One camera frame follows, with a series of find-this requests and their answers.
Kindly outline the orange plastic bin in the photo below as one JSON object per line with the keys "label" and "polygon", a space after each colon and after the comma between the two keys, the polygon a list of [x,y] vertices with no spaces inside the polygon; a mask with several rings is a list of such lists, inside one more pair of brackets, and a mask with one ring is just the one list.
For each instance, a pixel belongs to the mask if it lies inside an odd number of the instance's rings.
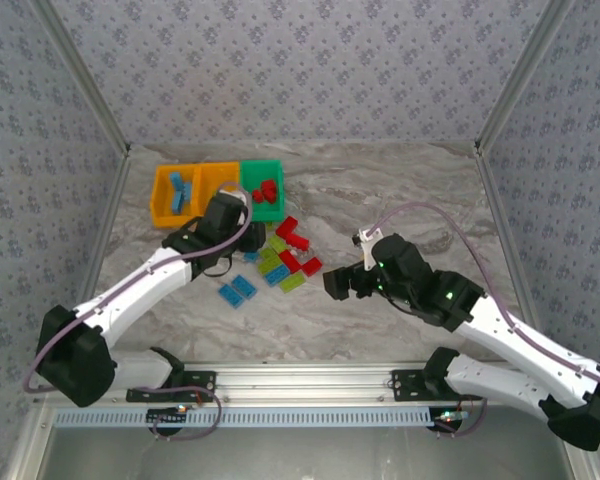
{"label": "orange plastic bin", "polygon": [[[173,209],[176,188],[171,177],[178,174],[183,184],[191,185],[187,201],[182,201],[181,209]],[[201,167],[196,164],[167,164],[156,167],[152,193],[149,201],[152,223],[156,228],[178,228],[195,216],[202,214],[199,200]]]}
{"label": "orange plastic bin", "polygon": [[238,183],[240,166],[237,162],[208,162],[198,166],[193,182],[192,215],[202,216],[219,187],[226,182]]}

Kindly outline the green plastic bin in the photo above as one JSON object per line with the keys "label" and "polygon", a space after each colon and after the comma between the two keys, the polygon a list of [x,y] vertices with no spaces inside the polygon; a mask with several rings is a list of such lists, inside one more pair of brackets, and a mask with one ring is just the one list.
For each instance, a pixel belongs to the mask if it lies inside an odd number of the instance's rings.
{"label": "green plastic bin", "polygon": [[253,220],[256,222],[281,222],[285,218],[284,170],[280,160],[245,160],[240,162],[240,184],[249,193],[262,190],[262,183],[273,183],[276,198],[273,203],[264,199],[253,203]]}

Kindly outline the small controller board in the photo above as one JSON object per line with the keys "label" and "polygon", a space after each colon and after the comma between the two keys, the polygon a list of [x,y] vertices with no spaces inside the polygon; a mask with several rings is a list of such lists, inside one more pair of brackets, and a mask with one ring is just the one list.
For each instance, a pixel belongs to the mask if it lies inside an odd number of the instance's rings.
{"label": "small controller board", "polygon": [[145,415],[145,423],[155,436],[172,437],[179,433],[187,419],[185,410],[178,407],[152,408]]}
{"label": "small controller board", "polygon": [[471,415],[468,410],[453,408],[431,408],[430,414],[433,424],[429,429],[445,435],[459,433]]}

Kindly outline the grey metal lower panel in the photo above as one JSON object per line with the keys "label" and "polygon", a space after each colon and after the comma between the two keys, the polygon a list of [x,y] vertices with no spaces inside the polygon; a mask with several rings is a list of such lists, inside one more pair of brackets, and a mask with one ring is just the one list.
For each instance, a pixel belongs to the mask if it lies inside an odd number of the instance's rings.
{"label": "grey metal lower panel", "polygon": [[600,480],[600,456],[555,440],[535,420],[489,409],[471,434],[416,427],[251,427],[167,442],[144,427],[73,426],[31,412],[2,480]]}

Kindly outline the wide aluminium mounting rail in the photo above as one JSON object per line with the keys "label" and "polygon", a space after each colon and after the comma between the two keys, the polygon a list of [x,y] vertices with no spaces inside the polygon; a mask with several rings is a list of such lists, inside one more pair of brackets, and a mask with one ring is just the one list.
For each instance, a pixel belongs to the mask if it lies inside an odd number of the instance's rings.
{"label": "wide aluminium mounting rail", "polygon": [[532,377],[504,364],[477,362],[465,355],[454,360],[460,370],[431,368],[419,363],[371,364],[212,364],[175,363],[152,352],[120,358],[112,379],[92,379],[93,368],[82,367],[69,387],[53,386],[51,395],[64,396],[73,405],[86,408],[108,398],[126,401],[129,389],[156,392],[171,373],[214,371],[215,394],[234,404],[362,404],[395,401],[388,386],[390,373],[398,369],[419,369],[428,386],[449,386],[461,395],[487,397],[511,405],[517,400],[547,392]]}

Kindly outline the aluminium side rail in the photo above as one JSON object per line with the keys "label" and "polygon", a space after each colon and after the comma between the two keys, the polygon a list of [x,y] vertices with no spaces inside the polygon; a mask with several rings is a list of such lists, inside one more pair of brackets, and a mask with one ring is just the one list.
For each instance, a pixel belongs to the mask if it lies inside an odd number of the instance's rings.
{"label": "aluminium side rail", "polygon": [[129,174],[129,169],[129,153],[126,152],[121,157],[115,172],[104,213],[87,262],[85,277],[78,290],[77,300],[75,302],[76,306],[87,303],[97,296],[98,281],[106,257],[106,249]]}
{"label": "aluminium side rail", "polygon": [[531,290],[489,162],[478,146],[474,147],[474,151],[522,319],[535,330],[542,332],[542,325],[538,320],[537,309],[532,299]]}

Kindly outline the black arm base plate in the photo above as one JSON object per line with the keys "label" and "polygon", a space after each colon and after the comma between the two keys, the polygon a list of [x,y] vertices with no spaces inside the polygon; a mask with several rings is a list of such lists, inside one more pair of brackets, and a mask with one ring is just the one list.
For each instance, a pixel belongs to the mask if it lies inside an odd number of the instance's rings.
{"label": "black arm base plate", "polygon": [[419,369],[392,370],[388,386],[396,402],[480,400],[479,396],[461,395],[449,386],[428,386]]}
{"label": "black arm base plate", "polygon": [[214,371],[181,371],[171,373],[156,392],[129,389],[126,401],[130,403],[213,403],[209,392],[215,392]]}

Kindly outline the aluminium frame post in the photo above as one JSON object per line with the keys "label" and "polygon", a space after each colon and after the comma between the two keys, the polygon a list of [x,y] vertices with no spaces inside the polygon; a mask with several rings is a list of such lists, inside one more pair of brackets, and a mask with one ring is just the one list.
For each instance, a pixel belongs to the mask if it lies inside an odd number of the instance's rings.
{"label": "aluminium frame post", "polygon": [[575,2],[576,0],[547,0],[518,60],[506,78],[500,95],[475,139],[474,146],[478,156],[485,158],[493,147]]}
{"label": "aluminium frame post", "polygon": [[128,144],[124,134],[51,0],[28,0],[28,2],[105,136],[114,149],[121,156],[125,156],[128,152]]}

